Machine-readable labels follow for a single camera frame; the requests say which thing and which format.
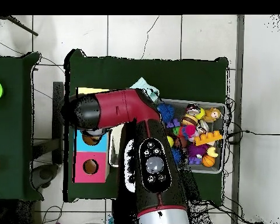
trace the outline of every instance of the blue block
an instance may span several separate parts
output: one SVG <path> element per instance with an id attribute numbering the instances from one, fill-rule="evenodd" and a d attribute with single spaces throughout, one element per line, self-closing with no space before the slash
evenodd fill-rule
<path id="1" fill-rule="evenodd" d="M 77 131 L 77 151 L 84 151 L 84 152 L 107 152 L 107 135 L 108 133 L 104 134 L 101 138 L 100 142 L 95 146 L 90 146 L 84 143 L 82 139 L 82 133 Z"/>

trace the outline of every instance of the pink block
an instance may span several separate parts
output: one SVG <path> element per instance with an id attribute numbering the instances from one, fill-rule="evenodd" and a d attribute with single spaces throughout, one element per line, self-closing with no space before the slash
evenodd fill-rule
<path id="1" fill-rule="evenodd" d="M 99 168 L 95 174 L 87 174 L 83 170 L 83 164 L 87 160 L 94 159 Z M 105 183 L 106 182 L 106 152 L 78 152 L 76 153 L 75 183 Z"/>

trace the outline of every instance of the orange ball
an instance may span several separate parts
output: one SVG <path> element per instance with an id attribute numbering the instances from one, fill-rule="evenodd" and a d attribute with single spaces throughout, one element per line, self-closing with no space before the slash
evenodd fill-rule
<path id="1" fill-rule="evenodd" d="M 209 155 L 205 155 L 202 158 L 202 164 L 206 167 L 212 167 L 215 164 L 215 158 Z"/>

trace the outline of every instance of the blue fuzzy toy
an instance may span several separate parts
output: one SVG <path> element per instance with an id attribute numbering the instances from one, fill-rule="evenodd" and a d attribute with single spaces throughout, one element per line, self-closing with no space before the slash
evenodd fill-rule
<path id="1" fill-rule="evenodd" d="M 173 106 L 162 103 L 157 106 L 157 110 L 160 112 L 163 122 L 165 122 L 166 124 L 171 122 L 174 116 Z"/>
<path id="2" fill-rule="evenodd" d="M 175 164 L 178 166 L 181 160 L 181 153 L 178 149 L 171 148 L 171 150 Z"/>

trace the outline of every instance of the light blue cloth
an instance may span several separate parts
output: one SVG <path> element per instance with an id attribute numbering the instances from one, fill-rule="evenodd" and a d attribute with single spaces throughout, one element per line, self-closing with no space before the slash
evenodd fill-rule
<path id="1" fill-rule="evenodd" d="M 153 102 L 155 102 L 160 95 L 160 91 L 156 87 L 149 85 L 144 78 L 140 78 L 130 89 L 143 89 Z"/>

